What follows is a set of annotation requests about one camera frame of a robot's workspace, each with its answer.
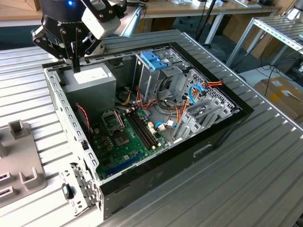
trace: ram slot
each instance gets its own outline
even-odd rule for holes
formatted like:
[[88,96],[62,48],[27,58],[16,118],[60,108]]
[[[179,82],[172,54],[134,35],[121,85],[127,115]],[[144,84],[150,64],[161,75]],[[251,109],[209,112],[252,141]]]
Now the ram slot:
[[152,137],[150,132],[147,130],[147,128],[145,128],[142,121],[135,113],[128,114],[126,118],[148,150],[150,150],[153,146],[156,146],[156,140]]

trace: chip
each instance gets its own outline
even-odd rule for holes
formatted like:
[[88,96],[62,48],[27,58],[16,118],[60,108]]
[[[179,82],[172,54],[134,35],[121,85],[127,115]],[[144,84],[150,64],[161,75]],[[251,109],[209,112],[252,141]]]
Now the chip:
[[115,133],[113,138],[118,147],[123,146],[130,142],[130,140],[125,132]]

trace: red cable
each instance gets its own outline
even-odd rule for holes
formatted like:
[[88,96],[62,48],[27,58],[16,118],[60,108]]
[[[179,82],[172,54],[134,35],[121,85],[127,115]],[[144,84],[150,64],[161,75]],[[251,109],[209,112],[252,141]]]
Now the red cable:
[[90,123],[89,123],[89,117],[87,116],[86,111],[82,108],[82,106],[80,106],[79,104],[76,104],[76,106],[79,107],[83,111],[83,113],[85,115],[87,126],[88,126],[88,129],[89,129],[89,141],[90,141]]

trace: slotted aluminum surface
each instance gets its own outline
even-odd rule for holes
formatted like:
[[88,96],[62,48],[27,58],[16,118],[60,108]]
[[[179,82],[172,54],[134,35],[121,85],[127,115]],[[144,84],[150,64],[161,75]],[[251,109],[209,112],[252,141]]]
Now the slotted aluminum surface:
[[258,17],[254,24],[294,50],[303,53],[303,41],[299,35],[303,34],[303,18],[300,22],[289,21],[284,16]]
[[[303,212],[302,130],[178,30],[112,37],[109,52],[177,42],[254,108],[220,149],[124,208],[102,227],[292,226]],[[99,211],[75,219],[60,189],[58,169],[71,159],[53,110],[39,48],[0,52],[0,127],[31,124],[48,186],[0,209],[1,226],[98,226]]]

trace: motherboard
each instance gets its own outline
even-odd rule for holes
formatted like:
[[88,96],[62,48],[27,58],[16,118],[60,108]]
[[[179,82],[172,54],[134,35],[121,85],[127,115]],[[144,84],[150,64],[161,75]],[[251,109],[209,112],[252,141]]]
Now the motherboard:
[[90,144],[100,162],[97,173],[101,179],[168,147],[165,139],[151,128],[151,121],[142,109],[105,112],[91,127]]

